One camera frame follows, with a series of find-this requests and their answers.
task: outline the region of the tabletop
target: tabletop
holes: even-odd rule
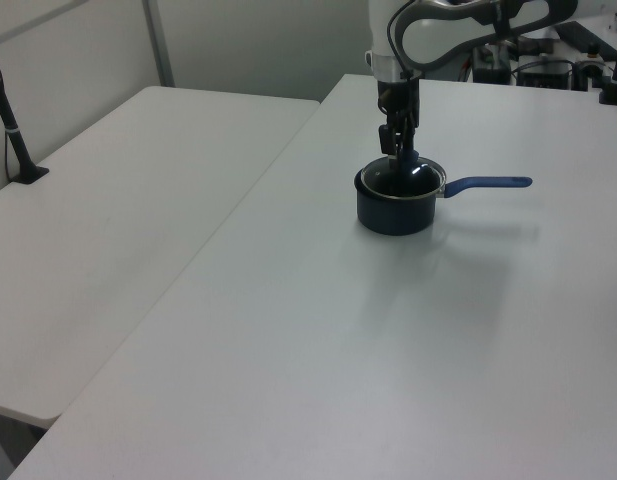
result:
[[[450,180],[534,185],[367,231],[383,117],[344,77],[12,479],[617,480],[617,108],[421,97]]]
[[[0,191],[0,414],[50,426],[316,108],[151,87]]]

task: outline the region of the saucepan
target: saucepan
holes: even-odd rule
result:
[[[357,173],[357,216],[368,229],[384,235],[417,233],[435,218],[437,198],[451,198],[469,188],[527,188],[528,177],[467,177],[446,182],[438,163],[404,152],[397,164],[388,157]]]

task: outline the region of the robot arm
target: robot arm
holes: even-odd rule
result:
[[[379,81],[403,81],[386,27],[405,5],[393,22],[392,35],[398,55],[419,72],[437,69],[473,47],[617,8],[612,0],[477,0],[462,5],[444,0],[370,0],[372,66]]]
[[[413,148],[419,126],[419,82],[423,72],[457,53],[522,35],[568,19],[616,9],[616,0],[369,0],[373,48],[369,63],[379,84],[382,152],[399,159]]]

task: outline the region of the pan handle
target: pan handle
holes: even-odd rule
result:
[[[527,188],[532,185],[528,177],[466,177],[446,185],[444,198],[451,198],[469,188]]]

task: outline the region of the floor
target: floor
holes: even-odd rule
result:
[[[44,430],[0,415],[0,480],[6,480],[37,444]]]

